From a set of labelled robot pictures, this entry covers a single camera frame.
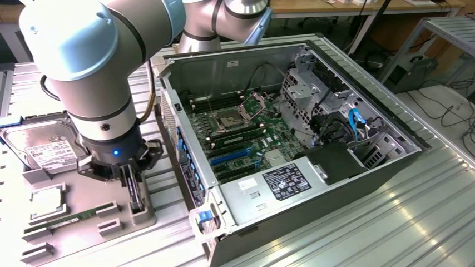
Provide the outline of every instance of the rack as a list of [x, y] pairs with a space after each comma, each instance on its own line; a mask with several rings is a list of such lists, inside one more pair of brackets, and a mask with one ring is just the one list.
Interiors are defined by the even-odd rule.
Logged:
[[[402, 57], [411, 49], [415, 41], [419, 38], [423, 30], [431, 31], [436, 36], [447, 40], [452, 45], [459, 47], [472, 58], [475, 58], [475, 18], [471, 15], [463, 17], [444, 17], [444, 18], [423, 18], [415, 27], [411, 35], [408, 36], [404, 44], [402, 45], [398, 54], [392, 61], [386, 64], [378, 80], [384, 83], [388, 79]], [[468, 60], [459, 68], [456, 74], [472, 63]], [[454, 75], [450, 82], [456, 79], [458, 75]]]

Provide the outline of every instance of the white label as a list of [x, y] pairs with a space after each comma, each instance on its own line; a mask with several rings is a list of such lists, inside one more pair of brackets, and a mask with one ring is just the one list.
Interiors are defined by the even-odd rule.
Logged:
[[67, 140], [27, 147], [25, 150], [45, 170], [76, 163], [76, 154]]
[[245, 190], [245, 189], [249, 189], [251, 187], [256, 186], [258, 182], [255, 181], [254, 178], [251, 178], [244, 181], [240, 181], [237, 184], [239, 184], [240, 190]]
[[228, 63], [227, 63], [228, 67], [235, 67], [237, 65], [239, 65], [239, 60], [232, 60], [232, 61], [228, 61]]

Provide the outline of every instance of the motherboard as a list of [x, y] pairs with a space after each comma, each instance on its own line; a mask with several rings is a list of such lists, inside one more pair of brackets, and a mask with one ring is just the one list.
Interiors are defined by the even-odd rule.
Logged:
[[247, 92], [229, 98], [236, 102], [203, 100], [200, 108], [193, 103], [189, 114], [208, 162], [221, 183], [279, 166], [304, 150], [294, 135], [295, 130], [288, 128], [275, 108], [274, 96]]

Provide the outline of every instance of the tabletop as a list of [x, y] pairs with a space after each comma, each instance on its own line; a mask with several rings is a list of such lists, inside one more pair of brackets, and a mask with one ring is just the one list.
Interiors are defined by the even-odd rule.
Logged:
[[[364, 6], [364, 11], [379, 10], [384, 0], [379, 0], [376, 4]], [[459, 0], [447, 0], [451, 8], [464, 7], [466, 4]], [[272, 0], [272, 12], [279, 13], [315, 13], [315, 12], [355, 12], [360, 11], [362, 6], [350, 3], [343, 4], [336, 1], [334, 4], [327, 3], [324, 0]], [[408, 9], [428, 9], [434, 6], [414, 6], [404, 0], [392, 0], [387, 9], [388, 10], [408, 10]], [[0, 4], [0, 22], [17, 23], [19, 16], [24, 6], [23, 5], [3, 5]]]
[[[376, 4], [367, 4], [364, 11], [379, 10], [384, 0], [379, 0]], [[459, 0], [447, 0], [450, 7], [464, 7], [466, 4]], [[334, 4], [327, 3], [324, 0], [272, 0], [271, 1], [274, 13], [314, 13], [314, 12], [351, 12], [360, 11], [362, 6], [350, 3], [343, 4], [336, 1]], [[392, 0], [387, 10], [407, 10], [407, 9], [428, 9], [431, 7], [439, 8], [436, 4], [434, 6], [414, 6], [404, 0]]]

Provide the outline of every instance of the ram slot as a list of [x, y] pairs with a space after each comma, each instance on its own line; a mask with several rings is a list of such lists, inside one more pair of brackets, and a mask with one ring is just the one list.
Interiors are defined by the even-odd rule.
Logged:
[[212, 149], [220, 149], [223, 147], [239, 144], [241, 142], [249, 141], [252, 139], [256, 139], [259, 137], [264, 136], [266, 129], [263, 127], [263, 124], [260, 126], [252, 126], [243, 129], [236, 130], [236, 132], [228, 132], [225, 135], [217, 135], [213, 137], [209, 137], [208, 141], [211, 144]]

